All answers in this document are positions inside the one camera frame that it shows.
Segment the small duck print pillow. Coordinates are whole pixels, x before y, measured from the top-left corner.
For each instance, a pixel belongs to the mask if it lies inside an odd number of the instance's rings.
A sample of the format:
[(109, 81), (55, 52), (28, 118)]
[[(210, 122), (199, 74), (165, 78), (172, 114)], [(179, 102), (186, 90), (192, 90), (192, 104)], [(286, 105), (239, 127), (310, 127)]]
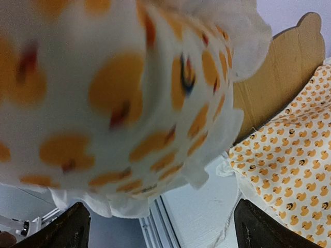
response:
[(1, 183), (120, 218), (199, 189), (271, 40), (256, 1), (1, 1)]

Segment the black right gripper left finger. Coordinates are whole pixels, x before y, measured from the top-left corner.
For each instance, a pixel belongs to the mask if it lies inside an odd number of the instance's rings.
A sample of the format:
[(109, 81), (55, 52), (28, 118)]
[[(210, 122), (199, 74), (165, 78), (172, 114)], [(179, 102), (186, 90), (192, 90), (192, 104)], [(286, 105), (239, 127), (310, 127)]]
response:
[(49, 225), (18, 242), (14, 248), (88, 248), (91, 217), (81, 203), (75, 203)]

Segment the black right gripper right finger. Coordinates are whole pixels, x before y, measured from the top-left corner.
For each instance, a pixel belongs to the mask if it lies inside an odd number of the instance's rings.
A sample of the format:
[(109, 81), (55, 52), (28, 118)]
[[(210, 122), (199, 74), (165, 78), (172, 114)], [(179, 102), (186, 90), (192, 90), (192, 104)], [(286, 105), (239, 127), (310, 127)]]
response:
[(247, 199), (234, 210), (239, 247), (323, 247), (323, 204), (317, 198), (268, 198), (269, 215)]

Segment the wooden pet bed frame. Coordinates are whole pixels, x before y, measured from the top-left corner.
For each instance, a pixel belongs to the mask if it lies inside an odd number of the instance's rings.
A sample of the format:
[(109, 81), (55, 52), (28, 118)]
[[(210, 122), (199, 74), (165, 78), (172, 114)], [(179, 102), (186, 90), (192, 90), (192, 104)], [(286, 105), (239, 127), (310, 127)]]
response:
[(315, 12), (273, 37), (268, 55), (251, 78), (234, 84), (234, 107), (244, 111), (236, 143), (283, 110), (325, 59), (322, 19)]

